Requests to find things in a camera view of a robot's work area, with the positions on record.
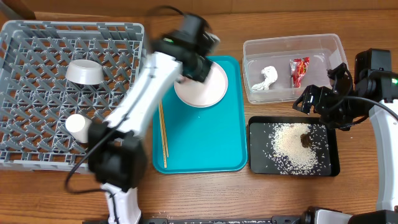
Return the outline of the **brown food scrap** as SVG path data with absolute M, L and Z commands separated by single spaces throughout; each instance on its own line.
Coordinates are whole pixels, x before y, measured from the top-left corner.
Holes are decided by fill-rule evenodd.
M 300 136 L 300 140 L 301 140 L 302 146 L 305 147 L 305 148 L 308 148 L 308 147 L 310 147 L 312 145 L 312 140 L 311 140 L 311 137 L 310 137 L 309 133 L 302 134 Z

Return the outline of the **white paper cup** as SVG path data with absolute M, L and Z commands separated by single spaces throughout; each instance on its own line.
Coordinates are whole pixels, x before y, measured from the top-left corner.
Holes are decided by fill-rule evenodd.
M 89 118 L 81 114 L 72 114 L 67 118 L 65 127 L 78 142 L 87 143 L 90 124 L 91 120 Z

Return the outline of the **white tissue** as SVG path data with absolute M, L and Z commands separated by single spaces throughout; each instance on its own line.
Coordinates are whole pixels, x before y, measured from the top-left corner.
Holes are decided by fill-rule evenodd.
M 251 87 L 252 90 L 268 90 L 269 87 L 275 83 L 278 79 L 277 70 L 273 66 L 265 67 L 261 70 L 261 73 L 264 76 L 264 81 L 257 83 Z

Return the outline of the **red snack wrapper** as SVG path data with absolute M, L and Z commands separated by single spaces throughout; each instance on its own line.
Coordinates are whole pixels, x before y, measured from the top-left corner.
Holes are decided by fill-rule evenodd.
M 292 88 L 300 88 L 310 63 L 309 57 L 296 58 L 290 60 L 290 71 L 292 78 Z

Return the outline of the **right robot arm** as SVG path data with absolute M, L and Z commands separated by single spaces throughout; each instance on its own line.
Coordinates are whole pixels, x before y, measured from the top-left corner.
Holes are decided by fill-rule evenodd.
M 369 119 L 377 146 L 379 193 L 376 210 L 348 215 L 316 208 L 312 223 L 397 223 L 397 74 L 388 50 L 369 49 L 355 57 L 354 75 L 330 70 L 333 88 L 318 88 L 314 111 L 331 128 L 349 129 Z

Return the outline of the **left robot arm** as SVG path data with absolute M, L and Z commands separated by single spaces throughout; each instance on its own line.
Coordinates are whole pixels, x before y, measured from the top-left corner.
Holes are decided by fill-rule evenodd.
M 118 107 L 102 123 L 90 125 L 85 159 L 107 196 L 109 223 L 141 219 L 137 186 L 147 164 L 142 138 L 169 88 L 181 82 L 186 94 L 199 99 L 221 89 L 215 63 L 206 58 L 220 41 L 209 29 L 204 18 L 184 14 L 179 29 L 152 41 L 153 52 Z

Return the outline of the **white round plate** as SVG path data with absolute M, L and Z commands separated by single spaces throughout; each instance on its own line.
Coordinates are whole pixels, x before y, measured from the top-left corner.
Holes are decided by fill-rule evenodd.
M 228 77 L 223 68 L 213 62 L 206 80 L 201 83 L 190 79 L 174 83 L 177 96 L 187 105 L 206 108 L 217 104 L 228 89 Z

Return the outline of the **grey bowl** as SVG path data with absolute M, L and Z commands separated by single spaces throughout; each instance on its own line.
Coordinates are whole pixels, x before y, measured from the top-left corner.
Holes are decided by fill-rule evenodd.
M 103 67 L 91 60 L 72 60 L 68 65 L 65 77 L 77 84 L 99 85 L 104 80 Z

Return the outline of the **wooden chopstick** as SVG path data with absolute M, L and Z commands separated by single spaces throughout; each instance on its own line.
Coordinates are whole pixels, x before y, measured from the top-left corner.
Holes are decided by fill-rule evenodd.
M 163 139 L 162 139 L 162 150 L 163 150 L 164 168 L 167 168 L 167 158 L 165 156 L 165 149 L 163 147 Z
M 163 139 L 163 147 L 165 149 L 165 156 L 166 158 L 169 157 L 169 150 L 168 150 L 168 144 L 167 144 L 167 132 L 166 132 L 166 127 L 165 127 L 165 119 L 164 119 L 164 109 L 163 109 L 163 104 L 162 101 L 159 103 L 159 121 L 160 121 L 160 128 L 161 128 L 161 133 L 162 133 L 162 139 Z

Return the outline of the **rice pile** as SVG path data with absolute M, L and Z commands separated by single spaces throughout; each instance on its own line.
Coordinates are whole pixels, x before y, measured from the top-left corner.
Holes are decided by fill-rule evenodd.
M 331 162 L 327 129 L 324 125 L 308 123 L 270 123 L 266 125 L 269 140 L 263 149 L 271 161 L 267 168 L 275 168 L 282 175 L 329 175 Z M 302 146 L 300 136 L 310 134 L 312 145 Z

